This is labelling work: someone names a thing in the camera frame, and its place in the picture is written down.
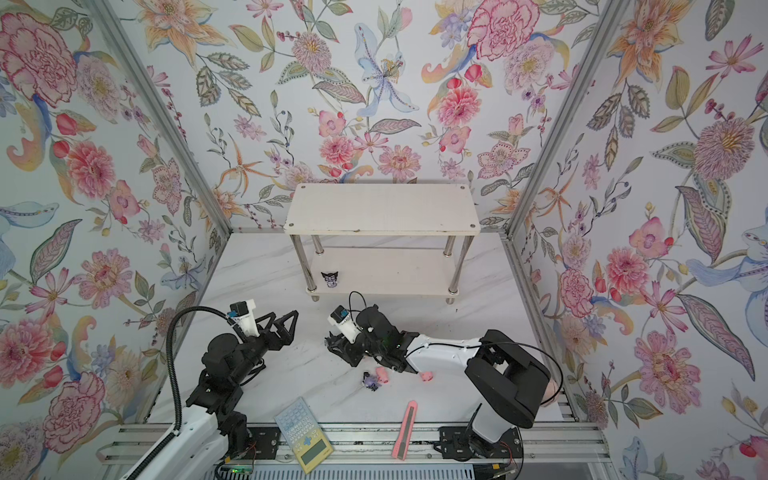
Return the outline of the black purple toy figure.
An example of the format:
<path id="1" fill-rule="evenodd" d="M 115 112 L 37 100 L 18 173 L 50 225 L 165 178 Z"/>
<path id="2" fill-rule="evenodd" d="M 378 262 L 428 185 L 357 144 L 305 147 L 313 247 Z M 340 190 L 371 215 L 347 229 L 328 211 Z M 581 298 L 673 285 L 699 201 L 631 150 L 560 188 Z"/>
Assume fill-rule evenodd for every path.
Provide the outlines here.
<path id="1" fill-rule="evenodd" d="M 380 388 L 379 379 L 376 375 L 372 375 L 369 372 L 364 372 L 362 377 L 362 384 L 370 391 L 377 391 Z"/>
<path id="2" fill-rule="evenodd" d="M 338 286 L 338 272 L 322 272 L 321 276 L 329 289 L 336 288 Z"/>

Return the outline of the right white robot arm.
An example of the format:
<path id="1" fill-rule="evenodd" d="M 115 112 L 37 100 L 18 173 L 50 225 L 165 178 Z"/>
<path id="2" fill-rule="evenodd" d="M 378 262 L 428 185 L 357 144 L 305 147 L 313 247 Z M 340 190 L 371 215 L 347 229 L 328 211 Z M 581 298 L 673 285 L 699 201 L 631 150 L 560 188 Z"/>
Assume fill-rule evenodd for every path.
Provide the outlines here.
<path id="1" fill-rule="evenodd" d="M 327 349 L 352 367 L 368 357 L 392 372 L 460 373 L 469 380 L 482 401 L 464 430 L 440 429 L 445 458 L 521 458 L 523 449 L 514 445 L 519 431 L 532 428 L 539 409 L 563 388 L 564 374 L 552 374 L 534 356 L 540 348 L 499 330 L 468 340 L 435 339 L 397 329 L 376 305 L 360 311 L 338 306 L 328 322 Z"/>

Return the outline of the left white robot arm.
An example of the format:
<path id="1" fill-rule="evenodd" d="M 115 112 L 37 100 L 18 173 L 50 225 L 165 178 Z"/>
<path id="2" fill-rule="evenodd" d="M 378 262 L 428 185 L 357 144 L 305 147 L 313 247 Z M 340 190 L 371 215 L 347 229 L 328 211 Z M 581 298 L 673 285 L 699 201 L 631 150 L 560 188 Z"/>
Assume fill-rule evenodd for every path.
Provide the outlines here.
<path id="1" fill-rule="evenodd" d="M 204 369 L 186 400 L 181 398 L 174 357 L 174 334 L 193 313 L 224 320 L 230 333 L 215 336 L 202 356 Z M 280 441 L 277 427 L 251 427 L 237 410 L 243 387 L 265 368 L 264 356 L 292 344 L 299 312 L 270 312 L 255 318 L 245 302 L 228 313 L 206 306 L 180 309 L 166 332 L 166 366 L 174 420 L 164 436 L 123 475 L 125 479 L 202 479 L 231 460 L 274 459 Z"/>

